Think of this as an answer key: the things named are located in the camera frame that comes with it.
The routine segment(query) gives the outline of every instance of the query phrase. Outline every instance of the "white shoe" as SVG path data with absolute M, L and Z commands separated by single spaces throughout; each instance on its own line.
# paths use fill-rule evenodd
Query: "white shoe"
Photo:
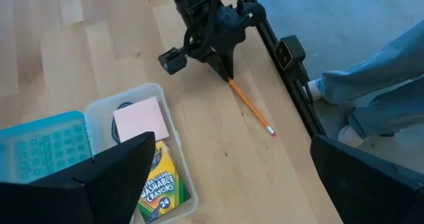
M 337 140 L 353 148 L 357 148 L 364 142 L 364 139 L 349 125 L 340 130 Z
M 318 85 L 317 85 L 317 80 L 313 80 L 307 83 L 307 86 L 309 87 L 309 90 L 311 90 L 311 95 L 312 95 L 312 99 L 314 101 L 319 100 L 321 98 L 323 98 L 323 94 L 321 94 L 321 90 L 319 89 Z

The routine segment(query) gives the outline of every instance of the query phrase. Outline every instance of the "clear plastic bin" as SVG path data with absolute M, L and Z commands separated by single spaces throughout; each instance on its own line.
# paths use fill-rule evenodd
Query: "clear plastic bin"
M 112 139 L 111 135 L 114 110 L 116 110 L 118 106 L 124 102 L 129 101 L 131 103 L 136 103 L 151 97 L 156 97 L 159 102 L 160 110 L 170 134 L 165 142 L 171 150 L 171 155 L 174 159 L 176 168 L 178 169 L 178 173 L 183 178 L 185 187 L 190 193 L 189 200 L 179 205 L 169 213 L 161 216 L 154 222 L 168 223 L 183 217 L 184 215 L 193 213 L 197 208 L 198 197 L 186 164 L 186 160 L 184 159 L 181 150 L 182 144 L 180 136 L 177 130 L 175 130 L 174 124 L 172 123 L 172 118 L 168 109 L 168 105 L 166 104 L 164 91 L 160 85 L 153 83 L 144 84 L 126 92 L 100 99 L 90 103 L 85 108 L 84 115 L 92 153 L 98 154 L 101 151 L 107 150 L 108 148 L 117 145 L 117 143 Z M 142 220 L 138 208 L 136 209 L 135 220 Z

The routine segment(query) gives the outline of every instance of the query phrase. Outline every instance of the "crayola crayons box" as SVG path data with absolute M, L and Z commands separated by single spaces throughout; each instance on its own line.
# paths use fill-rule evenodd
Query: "crayola crayons box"
M 150 174 L 138 200 L 143 219 L 149 224 L 189 198 L 168 147 L 163 141 L 157 142 Z

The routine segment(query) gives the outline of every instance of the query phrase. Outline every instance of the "wooden table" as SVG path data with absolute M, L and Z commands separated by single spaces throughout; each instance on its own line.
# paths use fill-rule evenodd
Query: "wooden table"
M 235 50 L 235 81 L 274 139 L 208 65 L 160 67 L 186 29 L 172 0 L 0 0 L 0 16 L 0 128 L 157 82 L 199 194 L 178 223 L 341 223 L 255 28 Z

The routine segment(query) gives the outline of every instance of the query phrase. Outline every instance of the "blue jeans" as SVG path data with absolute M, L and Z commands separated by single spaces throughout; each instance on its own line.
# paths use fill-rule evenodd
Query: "blue jeans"
M 325 72 L 317 85 L 329 103 L 341 104 L 421 74 L 424 74 L 424 21 L 369 60 L 345 71 Z M 377 96 L 367 107 L 355 108 L 348 117 L 349 125 L 362 138 L 396 133 L 423 122 L 424 78 Z

